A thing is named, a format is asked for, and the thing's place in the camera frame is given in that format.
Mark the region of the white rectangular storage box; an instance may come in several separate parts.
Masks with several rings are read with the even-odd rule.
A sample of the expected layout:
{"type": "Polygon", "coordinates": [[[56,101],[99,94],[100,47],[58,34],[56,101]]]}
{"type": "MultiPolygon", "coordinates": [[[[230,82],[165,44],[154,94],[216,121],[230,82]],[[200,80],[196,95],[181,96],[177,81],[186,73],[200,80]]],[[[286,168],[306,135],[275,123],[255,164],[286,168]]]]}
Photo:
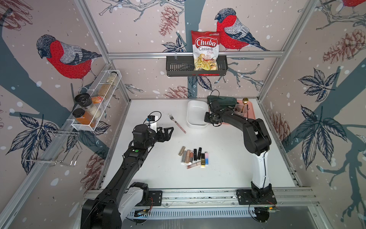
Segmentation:
{"type": "Polygon", "coordinates": [[[204,121],[206,112],[209,112],[208,104],[204,101],[191,100],[187,104],[187,124],[189,128],[204,129],[208,123],[204,121]]]}

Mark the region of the black round lipstick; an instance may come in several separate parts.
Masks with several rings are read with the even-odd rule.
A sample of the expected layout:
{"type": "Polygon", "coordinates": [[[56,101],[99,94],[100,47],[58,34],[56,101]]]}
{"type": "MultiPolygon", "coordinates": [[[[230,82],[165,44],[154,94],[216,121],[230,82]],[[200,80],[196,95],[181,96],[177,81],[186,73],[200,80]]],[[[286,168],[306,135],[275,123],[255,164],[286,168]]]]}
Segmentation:
{"type": "Polygon", "coordinates": [[[202,148],[198,149],[198,153],[197,153],[197,160],[201,160],[201,156],[202,156],[202,148]]]}

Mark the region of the pink blue lipstick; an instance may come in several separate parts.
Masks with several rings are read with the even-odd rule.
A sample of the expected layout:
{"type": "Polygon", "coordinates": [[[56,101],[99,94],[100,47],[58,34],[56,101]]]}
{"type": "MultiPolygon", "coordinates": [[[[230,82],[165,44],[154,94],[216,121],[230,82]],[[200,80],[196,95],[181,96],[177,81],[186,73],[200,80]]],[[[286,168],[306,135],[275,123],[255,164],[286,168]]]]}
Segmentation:
{"type": "Polygon", "coordinates": [[[209,154],[208,152],[206,151],[205,152],[205,166],[208,166],[209,165],[209,154]]]}

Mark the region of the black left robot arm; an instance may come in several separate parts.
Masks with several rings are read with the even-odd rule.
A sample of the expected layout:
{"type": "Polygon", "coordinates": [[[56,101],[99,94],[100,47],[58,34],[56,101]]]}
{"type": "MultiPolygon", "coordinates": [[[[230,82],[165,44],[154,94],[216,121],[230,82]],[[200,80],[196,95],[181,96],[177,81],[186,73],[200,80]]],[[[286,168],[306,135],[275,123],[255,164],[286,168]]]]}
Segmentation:
{"type": "Polygon", "coordinates": [[[122,164],[109,184],[95,198],[85,201],[82,208],[82,229],[120,229],[131,210],[149,202],[148,185],[131,183],[157,142],[171,139],[174,128],[151,129],[147,124],[137,125],[133,138],[124,153],[122,164]]]}

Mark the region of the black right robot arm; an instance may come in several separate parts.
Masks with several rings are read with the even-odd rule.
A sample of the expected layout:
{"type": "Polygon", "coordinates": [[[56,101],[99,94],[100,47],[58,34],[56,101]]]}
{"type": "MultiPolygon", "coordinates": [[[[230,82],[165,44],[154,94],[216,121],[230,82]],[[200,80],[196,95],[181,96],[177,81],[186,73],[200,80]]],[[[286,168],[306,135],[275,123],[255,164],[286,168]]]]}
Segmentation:
{"type": "Polygon", "coordinates": [[[245,148],[254,157],[250,196],[255,203],[265,202],[272,195],[272,184],[268,177],[268,151],[272,140],[264,121],[246,118],[228,109],[206,112],[204,121],[215,127],[227,123],[243,132],[245,148]]]}

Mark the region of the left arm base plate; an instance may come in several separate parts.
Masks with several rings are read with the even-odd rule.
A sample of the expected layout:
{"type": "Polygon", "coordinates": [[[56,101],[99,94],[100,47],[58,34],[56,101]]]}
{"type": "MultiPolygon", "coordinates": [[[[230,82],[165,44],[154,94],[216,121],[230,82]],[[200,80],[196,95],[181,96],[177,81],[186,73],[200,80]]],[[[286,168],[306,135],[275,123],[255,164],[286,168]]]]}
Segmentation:
{"type": "Polygon", "coordinates": [[[162,190],[150,190],[148,192],[146,201],[143,203],[143,206],[147,206],[147,207],[161,206],[162,199],[163,199],[162,190]]]}

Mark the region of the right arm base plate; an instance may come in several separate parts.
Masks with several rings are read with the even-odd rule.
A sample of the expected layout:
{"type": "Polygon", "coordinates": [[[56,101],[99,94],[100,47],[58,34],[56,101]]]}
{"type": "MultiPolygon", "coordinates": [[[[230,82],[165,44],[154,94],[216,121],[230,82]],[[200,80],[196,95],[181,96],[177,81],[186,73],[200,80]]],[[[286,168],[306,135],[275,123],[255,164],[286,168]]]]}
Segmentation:
{"type": "Polygon", "coordinates": [[[235,194],[239,205],[277,204],[277,200],[272,189],[265,189],[264,191],[258,191],[256,189],[238,189],[235,194]]]}

